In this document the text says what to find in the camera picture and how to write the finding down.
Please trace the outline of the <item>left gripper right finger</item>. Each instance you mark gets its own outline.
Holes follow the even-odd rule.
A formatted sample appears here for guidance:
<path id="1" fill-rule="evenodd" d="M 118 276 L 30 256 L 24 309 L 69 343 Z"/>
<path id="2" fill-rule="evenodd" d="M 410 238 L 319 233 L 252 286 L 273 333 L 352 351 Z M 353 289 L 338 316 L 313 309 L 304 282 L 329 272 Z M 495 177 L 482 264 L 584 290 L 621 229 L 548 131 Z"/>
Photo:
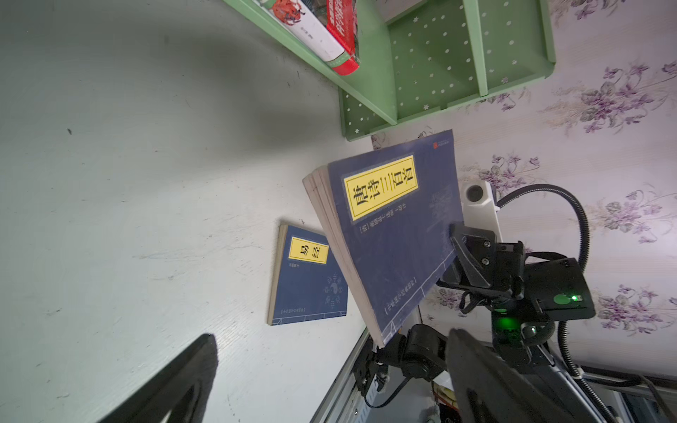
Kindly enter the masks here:
<path id="1" fill-rule="evenodd" d="M 467 331 L 450 331 L 445 357 L 464 422 L 574 421 Z"/>

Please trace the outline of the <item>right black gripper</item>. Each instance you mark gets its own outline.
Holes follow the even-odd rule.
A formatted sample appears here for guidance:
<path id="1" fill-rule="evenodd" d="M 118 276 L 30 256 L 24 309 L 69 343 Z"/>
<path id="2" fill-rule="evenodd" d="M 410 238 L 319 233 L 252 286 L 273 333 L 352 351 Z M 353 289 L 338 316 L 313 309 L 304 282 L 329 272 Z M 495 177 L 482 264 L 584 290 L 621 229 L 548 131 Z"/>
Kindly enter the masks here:
<path id="1" fill-rule="evenodd" d="M 589 241 L 579 259 L 554 252 L 525 253 L 523 243 L 497 243 L 488 229 L 452 224 L 456 258 L 448 286 L 464 293 L 461 313 L 490 311 L 492 343 L 505 360 L 531 360 L 532 349 L 548 342 L 558 323 L 596 316 L 584 276 Z"/>

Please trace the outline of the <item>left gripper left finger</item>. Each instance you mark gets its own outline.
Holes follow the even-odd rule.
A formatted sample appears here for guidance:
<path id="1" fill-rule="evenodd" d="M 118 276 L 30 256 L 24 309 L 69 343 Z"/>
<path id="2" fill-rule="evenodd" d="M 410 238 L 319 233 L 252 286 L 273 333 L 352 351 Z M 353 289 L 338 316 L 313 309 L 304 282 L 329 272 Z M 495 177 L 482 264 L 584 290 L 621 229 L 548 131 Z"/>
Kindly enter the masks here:
<path id="1" fill-rule="evenodd" d="M 203 334 L 103 422 L 201 422 L 219 365 L 213 334 Z"/>

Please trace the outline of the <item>dark blue hardcover book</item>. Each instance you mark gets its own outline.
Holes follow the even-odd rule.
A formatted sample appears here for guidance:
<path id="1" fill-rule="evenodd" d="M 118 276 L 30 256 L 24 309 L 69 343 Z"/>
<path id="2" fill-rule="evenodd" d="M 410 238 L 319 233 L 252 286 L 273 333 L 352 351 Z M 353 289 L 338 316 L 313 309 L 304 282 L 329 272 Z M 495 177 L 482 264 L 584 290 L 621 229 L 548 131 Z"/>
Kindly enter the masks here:
<path id="1" fill-rule="evenodd" d="M 464 216 L 452 130 L 337 160 L 303 179 L 331 251 L 378 347 L 455 260 Z"/>

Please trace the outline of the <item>green red plant book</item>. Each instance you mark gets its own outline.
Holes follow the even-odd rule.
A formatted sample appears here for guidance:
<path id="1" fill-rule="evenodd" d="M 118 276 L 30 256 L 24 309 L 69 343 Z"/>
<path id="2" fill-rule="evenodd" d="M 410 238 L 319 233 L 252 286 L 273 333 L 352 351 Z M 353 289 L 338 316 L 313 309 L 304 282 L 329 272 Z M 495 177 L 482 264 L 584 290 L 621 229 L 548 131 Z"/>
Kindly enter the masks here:
<path id="1" fill-rule="evenodd" d="M 338 75 L 359 70 L 356 2 L 266 0 L 257 4 Z"/>

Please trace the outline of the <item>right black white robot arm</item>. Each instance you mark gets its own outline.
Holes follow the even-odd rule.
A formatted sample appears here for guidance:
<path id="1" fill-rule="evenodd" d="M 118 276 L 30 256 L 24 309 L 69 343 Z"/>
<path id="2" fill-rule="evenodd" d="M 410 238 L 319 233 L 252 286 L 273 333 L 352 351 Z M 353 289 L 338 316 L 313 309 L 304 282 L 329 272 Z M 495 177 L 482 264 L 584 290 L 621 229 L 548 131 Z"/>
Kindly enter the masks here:
<path id="1" fill-rule="evenodd" d="M 501 243 L 492 229 L 455 224 L 456 257 L 437 285 L 460 292 L 460 310 L 477 307 L 491 316 L 492 347 L 467 331 L 442 335 L 416 324 L 384 347 L 366 343 L 354 364 L 356 386 L 366 394 L 389 368 L 406 381 L 451 377 L 465 422 L 613 422 L 615 416 L 585 380 L 568 345 L 568 324 L 595 316 L 584 272 L 590 227 L 581 203 L 552 184 L 533 184 L 491 204 L 500 209 L 530 193 L 548 192 L 572 207 L 579 226 L 577 257 L 526 252 Z"/>

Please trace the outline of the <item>blue thin booklet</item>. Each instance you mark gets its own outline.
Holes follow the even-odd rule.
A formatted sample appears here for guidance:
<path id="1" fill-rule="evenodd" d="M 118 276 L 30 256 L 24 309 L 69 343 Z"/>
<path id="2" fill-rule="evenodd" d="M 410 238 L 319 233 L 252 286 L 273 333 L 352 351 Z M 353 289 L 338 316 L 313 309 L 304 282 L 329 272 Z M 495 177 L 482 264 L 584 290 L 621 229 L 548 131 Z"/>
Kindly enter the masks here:
<path id="1" fill-rule="evenodd" d="M 327 238 L 280 224 L 267 323 L 271 326 L 344 317 L 348 286 Z"/>

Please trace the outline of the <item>green wooden bookshelf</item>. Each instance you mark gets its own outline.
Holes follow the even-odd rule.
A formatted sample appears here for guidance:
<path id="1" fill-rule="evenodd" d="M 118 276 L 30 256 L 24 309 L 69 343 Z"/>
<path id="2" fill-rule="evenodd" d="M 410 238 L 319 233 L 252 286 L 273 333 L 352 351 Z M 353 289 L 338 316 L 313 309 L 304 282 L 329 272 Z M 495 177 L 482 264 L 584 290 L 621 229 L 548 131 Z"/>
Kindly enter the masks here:
<path id="1" fill-rule="evenodd" d="M 360 68 L 340 76 L 257 3 L 232 7 L 340 90 L 354 140 L 550 76 L 545 1 L 355 1 Z"/>

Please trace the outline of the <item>aluminium mounting rail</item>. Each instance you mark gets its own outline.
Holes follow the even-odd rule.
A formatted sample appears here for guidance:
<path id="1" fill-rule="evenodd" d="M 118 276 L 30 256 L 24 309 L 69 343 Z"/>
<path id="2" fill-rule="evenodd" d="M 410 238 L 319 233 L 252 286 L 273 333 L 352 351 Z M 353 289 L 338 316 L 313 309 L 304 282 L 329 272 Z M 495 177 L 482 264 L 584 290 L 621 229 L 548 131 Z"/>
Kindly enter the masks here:
<path id="1" fill-rule="evenodd" d="M 358 339 L 310 422 L 364 423 L 377 396 L 376 348 L 367 330 Z"/>

